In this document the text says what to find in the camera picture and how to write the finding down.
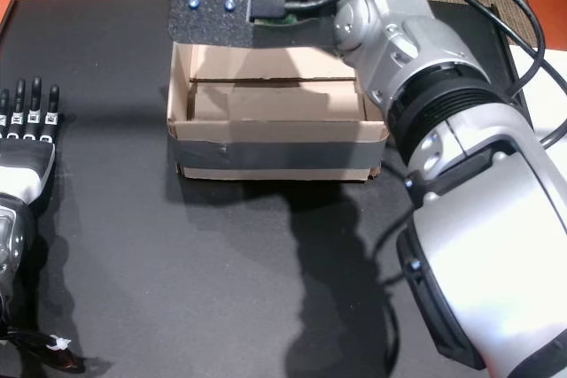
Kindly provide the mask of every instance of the black table surface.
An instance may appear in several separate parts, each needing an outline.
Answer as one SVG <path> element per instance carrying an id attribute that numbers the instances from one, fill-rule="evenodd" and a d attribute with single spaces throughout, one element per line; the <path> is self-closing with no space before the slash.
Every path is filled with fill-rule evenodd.
<path id="1" fill-rule="evenodd" d="M 435 350 L 398 274 L 396 224 L 411 205 L 392 148 L 367 183 L 190 181 L 165 125 L 167 0 L 19 0 L 0 84 L 43 77 L 66 115 L 39 218 L 37 321 L 73 340 L 86 376 L 479 377 Z M 493 30 L 435 10 L 496 82 Z M 63 376 L 0 346 L 0 374 Z"/>

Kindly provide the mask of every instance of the robotic arm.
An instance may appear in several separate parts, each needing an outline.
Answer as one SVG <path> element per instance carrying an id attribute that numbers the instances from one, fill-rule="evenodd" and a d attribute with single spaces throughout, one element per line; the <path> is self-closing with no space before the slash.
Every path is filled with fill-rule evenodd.
<path id="1" fill-rule="evenodd" d="M 285 26 L 254 26 L 254 14 L 275 18 L 269 14 L 282 0 L 235 1 L 242 15 L 210 18 L 224 30 L 211 39 L 198 26 L 206 27 L 212 8 L 172 0 L 171 35 L 247 47 L 309 44 L 306 22 L 291 36 Z M 487 367 L 493 378 L 567 376 L 567 183 L 524 116 L 427 0 L 338 0 L 325 19 L 332 43 L 319 32 L 312 44 L 331 47 L 356 70 L 408 165 L 416 211 L 398 253 L 438 351 Z M 278 31 L 288 32 L 285 40 L 266 42 Z"/>

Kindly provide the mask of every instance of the robot finger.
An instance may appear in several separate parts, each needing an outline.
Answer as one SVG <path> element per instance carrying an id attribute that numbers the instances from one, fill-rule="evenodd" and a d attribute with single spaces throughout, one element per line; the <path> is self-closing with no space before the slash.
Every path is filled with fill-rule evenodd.
<path id="1" fill-rule="evenodd" d="M 42 102 L 42 79 L 35 77 L 32 82 L 32 94 L 29 105 L 29 113 L 27 114 L 26 130 L 24 131 L 24 139 L 37 139 L 41 121 L 41 102 Z"/>
<path id="2" fill-rule="evenodd" d="M 13 139 L 20 139 L 24 127 L 24 100 L 26 98 L 26 81 L 23 79 L 18 80 L 16 86 L 16 96 L 14 101 L 14 111 L 8 127 L 7 137 Z"/>
<path id="3" fill-rule="evenodd" d="M 55 143 L 57 135 L 58 119 L 59 119 L 59 86 L 54 84 L 51 86 L 50 98 L 43 122 L 42 135 L 40 141 Z"/>
<path id="4" fill-rule="evenodd" d="M 0 138 L 6 137 L 8 132 L 8 116 L 10 114 L 10 90 L 4 89 L 0 93 Z"/>

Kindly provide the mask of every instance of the open cardboard box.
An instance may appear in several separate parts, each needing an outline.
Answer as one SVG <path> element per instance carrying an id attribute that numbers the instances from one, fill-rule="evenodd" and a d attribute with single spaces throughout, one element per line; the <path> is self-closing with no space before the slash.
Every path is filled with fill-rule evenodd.
<path id="1" fill-rule="evenodd" d="M 353 70 L 312 48 L 174 43 L 167 125 L 198 179 L 365 181 L 387 137 Z"/>

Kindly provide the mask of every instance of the blue screw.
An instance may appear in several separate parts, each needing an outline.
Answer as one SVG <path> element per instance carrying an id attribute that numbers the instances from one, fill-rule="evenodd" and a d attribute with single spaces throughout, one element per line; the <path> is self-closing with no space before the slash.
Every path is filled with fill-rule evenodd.
<path id="1" fill-rule="evenodd" d="M 237 4 L 235 3 L 234 0 L 227 0 L 224 3 L 224 9 L 226 9 L 228 12 L 232 12 L 237 8 Z"/>
<path id="2" fill-rule="evenodd" d="M 197 9 L 198 8 L 198 0 L 189 0 L 189 7 L 191 9 Z"/>
<path id="3" fill-rule="evenodd" d="M 414 258 L 413 260 L 411 260 L 411 262 L 409 263 L 409 267 L 411 268 L 411 270 L 413 271 L 417 271 L 421 268 L 422 266 L 422 262 L 419 261 L 417 258 Z"/>

